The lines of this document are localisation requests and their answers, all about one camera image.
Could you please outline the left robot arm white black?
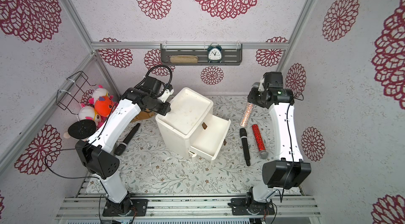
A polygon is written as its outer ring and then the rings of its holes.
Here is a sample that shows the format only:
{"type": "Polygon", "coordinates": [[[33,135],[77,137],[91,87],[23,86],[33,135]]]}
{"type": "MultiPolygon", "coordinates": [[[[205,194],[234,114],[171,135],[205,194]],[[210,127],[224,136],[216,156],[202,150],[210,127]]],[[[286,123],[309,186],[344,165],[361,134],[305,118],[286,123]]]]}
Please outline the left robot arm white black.
{"type": "Polygon", "coordinates": [[[129,194],[120,179],[120,161],[112,154],[119,136],[142,111],[150,110],[160,115],[170,112],[170,104],[166,100],[173,93],[170,84],[160,94],[155,94],[152,90],[146,91],[144,87],[127,89],[101,128],[87,141],[76,144],[81,163],[100,180],[110,202],[120,204],[129,194]]]}

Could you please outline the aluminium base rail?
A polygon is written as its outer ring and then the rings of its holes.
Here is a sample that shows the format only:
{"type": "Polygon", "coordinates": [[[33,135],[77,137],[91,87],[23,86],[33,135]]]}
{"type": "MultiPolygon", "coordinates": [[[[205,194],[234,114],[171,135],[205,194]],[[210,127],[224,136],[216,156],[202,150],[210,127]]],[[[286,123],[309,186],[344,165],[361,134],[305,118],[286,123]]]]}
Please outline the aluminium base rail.
{"type": "MultiPolygon", "coordinates": [[[[132,197],[137,206],[137,219],[158,218],[233,218],[239,204],[246,202],[244,194],[191,195],[137,195],[132,197]]],[[[55,217],[56,220],[105,219],[105,199],[98,197],[65,198],[55,217]]],[[[286,195],[283,199],[273,198],[267,216],[281,218],[319,218],[321,212],[313,196],[286,195]]]]}

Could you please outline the white drawer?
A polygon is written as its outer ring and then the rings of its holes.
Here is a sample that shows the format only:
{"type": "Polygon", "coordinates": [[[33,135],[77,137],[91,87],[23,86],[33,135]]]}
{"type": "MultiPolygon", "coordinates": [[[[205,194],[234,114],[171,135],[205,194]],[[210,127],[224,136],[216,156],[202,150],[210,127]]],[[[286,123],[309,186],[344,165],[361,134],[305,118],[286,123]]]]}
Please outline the white drawer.
{"type": "Polygon", "coordinates": [[[189,157],[194,160],[200,156],[213,163],[223,146],[230,125],[231,120],[209,114],[201,124],[202,131],[189,148],[189,157]]]}

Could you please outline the brown plush toy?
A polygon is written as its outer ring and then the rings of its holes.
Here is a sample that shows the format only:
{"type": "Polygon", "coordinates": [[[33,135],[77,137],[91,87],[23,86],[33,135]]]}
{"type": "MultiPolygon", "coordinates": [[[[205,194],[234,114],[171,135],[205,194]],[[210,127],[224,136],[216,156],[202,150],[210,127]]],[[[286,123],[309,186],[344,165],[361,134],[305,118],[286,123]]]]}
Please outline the brown plush toy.
{"type": "Polygon", "coordinates": [[[153,111],[146,111],[146,112],[142,111],[132,119],[132,122],[143,121],[143,120],[149,119],[153,116],[155,116],[155,112],[153,112],[153,111]]]}

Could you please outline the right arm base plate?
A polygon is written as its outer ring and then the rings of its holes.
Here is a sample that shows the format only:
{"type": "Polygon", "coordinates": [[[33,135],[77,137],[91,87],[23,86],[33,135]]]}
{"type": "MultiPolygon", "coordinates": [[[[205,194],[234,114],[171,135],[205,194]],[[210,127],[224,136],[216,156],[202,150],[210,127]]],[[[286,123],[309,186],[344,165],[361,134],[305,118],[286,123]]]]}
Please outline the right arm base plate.
{"type": "Polygon", "coordinates": [[[275,208],[271,202],[260,203],[247,198],[232,198],[228,206],[230,206],[234,216],[275,214],[275,208]]]}

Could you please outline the red glitter microphone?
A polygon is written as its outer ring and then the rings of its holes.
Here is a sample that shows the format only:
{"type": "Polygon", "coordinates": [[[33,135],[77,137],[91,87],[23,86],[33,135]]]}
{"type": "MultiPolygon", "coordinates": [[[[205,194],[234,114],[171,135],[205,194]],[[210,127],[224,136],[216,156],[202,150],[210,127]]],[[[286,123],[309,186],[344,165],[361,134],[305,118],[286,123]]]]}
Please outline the red glitter microphone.
{"type": "Polygon", "coordinates": [[[262,135],[261,135],[261,132],[260,132],[260,129],[259,129],[258,125],[253,124],[252,125],[252,130],[253,130],[253,134],[254,134],[254,137],[255,137],[256,145],[258,147],[259,157],[261,159],[263,159],[263,160],[267,159],[269,154],[268,154],[268,152],[267,152],[267,150],[265,148],[265,144],[264,144],[264,141],[262,139],[262,135]]]}

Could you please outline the floral table mat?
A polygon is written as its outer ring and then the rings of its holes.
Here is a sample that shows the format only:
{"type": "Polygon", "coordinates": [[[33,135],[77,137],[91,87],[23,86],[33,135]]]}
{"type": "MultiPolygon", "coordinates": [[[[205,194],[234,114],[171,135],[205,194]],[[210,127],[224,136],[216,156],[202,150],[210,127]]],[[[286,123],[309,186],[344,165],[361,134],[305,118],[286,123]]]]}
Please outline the floral table mat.
{"type": "Polygon", "coordinates": [[[262,182],[265,160],[258,154],[253,131],[247,128],[251,165],[247,166],[239,123],[246,105],[244,96],[212,96],[215,116],[229,119],[230,128],[217,158],[185,159],[169,150],[155,118],[140,122],[140,129],[120,156],[120,177],[136,194],[245,193],[262,182]]]}

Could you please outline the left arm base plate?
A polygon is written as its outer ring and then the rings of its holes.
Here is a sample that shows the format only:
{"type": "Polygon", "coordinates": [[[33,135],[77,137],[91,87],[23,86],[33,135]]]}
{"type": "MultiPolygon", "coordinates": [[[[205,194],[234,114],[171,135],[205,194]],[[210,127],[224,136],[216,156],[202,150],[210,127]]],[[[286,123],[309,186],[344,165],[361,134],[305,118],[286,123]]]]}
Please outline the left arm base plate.
{"type": "Polygon", "coordinates": [[[146,215],[149,201],[147,199],[124,199],[122,203],[114,203],[107,199],[103,217],[143,217],[146,215]]]}

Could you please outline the white three-drawer cabinet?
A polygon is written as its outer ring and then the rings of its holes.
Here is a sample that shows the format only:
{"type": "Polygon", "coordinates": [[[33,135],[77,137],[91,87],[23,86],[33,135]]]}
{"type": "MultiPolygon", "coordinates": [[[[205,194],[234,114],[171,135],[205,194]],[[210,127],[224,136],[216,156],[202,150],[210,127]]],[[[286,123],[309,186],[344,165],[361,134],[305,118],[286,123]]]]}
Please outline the white three-drawer cabinet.
{"type": "Polygon", "coordinates": [[[203,130],[202,124],[213,112],[214,102],[190,88],[183,88],[171,101],[171,111],[157,115],[158,129],[166,148],[185,159],[193,142],[203,130]]]}

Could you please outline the pink white plush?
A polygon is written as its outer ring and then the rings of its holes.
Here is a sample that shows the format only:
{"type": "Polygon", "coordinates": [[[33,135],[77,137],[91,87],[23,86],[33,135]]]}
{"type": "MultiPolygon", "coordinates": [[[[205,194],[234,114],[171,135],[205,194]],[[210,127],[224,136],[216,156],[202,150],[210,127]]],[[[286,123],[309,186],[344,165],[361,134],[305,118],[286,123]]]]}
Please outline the pink white plush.
{"type": "Polygon", "coordinates": [[[78,114],[79,120],[92,120],[96,124],[96,128],[99,128],[103,125],[103,123],[106,121],[105,117],[102,117],[94,107],[88,106],[88,105],[81,105],[81,110],[79,111],[78,114]]]}
{"type": "Polygon", "coordinates": [[[93,93],[91,94],[89,103],[94,105],[100,97],[108,97],[108,98],[112,99],[112,96],[109,93],[109,91],[107,89],[105,89],[102,85],[99,85],[98,88],[96,90],[94,90],[93,93]]]}

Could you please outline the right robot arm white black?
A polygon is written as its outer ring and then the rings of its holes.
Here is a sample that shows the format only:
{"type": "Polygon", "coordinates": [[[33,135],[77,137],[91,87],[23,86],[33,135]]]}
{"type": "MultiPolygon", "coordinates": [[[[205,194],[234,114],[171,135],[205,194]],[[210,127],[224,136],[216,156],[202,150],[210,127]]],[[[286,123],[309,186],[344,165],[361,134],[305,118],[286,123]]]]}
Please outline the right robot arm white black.
{"type": "Polygon", "coordinates": [[[283,86],[280,72],[268,72],[255,83],[247,98],[249,103],[269,110],[275,136],[275,158],[263,164],[263,182],[252,187],[246,199],[248,207],[265,206],[278,193],[297,188],[312,169],[298,147],[294,125],[294,96],[283,86]]]}

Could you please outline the black-haired doll striped shirt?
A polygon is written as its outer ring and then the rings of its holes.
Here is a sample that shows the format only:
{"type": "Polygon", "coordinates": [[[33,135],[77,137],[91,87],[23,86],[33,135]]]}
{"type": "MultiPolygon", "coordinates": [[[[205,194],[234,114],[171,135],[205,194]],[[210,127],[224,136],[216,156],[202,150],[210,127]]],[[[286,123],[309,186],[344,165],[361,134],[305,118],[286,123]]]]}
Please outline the black-haired doll striped shirt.
{"type": "Polygon", "coordinates": [[[63,134],[65,139],[74,138],[84,140],[96,132],[96,123],[90,119],[84,119],[73,123],[63,134]]]}

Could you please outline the orange fish plush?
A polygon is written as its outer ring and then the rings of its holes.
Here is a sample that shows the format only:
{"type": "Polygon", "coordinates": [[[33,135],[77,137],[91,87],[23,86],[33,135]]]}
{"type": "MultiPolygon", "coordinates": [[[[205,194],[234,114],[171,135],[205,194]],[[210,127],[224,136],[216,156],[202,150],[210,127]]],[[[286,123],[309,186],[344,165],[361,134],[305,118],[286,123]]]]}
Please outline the orange fish plush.
{"type": "Polygon", "coordinates": [[[113,107],[114,102],[108,96],[100,96],[94,104],[95,110],[102,117],[109,117],[113,107]]]}

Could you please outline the pink white plush lower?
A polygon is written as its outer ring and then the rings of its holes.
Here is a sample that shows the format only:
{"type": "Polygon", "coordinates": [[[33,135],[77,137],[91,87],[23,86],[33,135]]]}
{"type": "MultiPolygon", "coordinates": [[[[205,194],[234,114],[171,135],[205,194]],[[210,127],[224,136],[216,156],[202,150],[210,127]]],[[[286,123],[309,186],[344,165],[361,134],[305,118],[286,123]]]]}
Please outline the pink white plush lower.
{"type": "Polygon", "coordinates": [[[88,106],[88,105],[81,105],[81,110],[79,111],[78,114],[79,120],[92,120],[96,124],[96,128],[99,128],[103,125],[103,123],[106,121],[105,117],[102,117],[94,107],[88,106]]]}

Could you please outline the silver glitter microphone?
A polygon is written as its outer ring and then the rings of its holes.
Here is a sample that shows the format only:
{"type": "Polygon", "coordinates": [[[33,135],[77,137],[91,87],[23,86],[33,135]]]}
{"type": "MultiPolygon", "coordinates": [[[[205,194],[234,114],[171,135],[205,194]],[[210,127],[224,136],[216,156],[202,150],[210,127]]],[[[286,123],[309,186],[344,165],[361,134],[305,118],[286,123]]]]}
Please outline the silver glitter microphone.
{"type": "Polygon", "coordinates": [[[239,124],[242,128],[246,128],[248,126],[248,122],[249,122],[250,116],[253,112],[253,109],[254,109],[254,104],[247,102],[245,109],[243,111],[243,116],[242,116],[240,124],[239,124]]]}

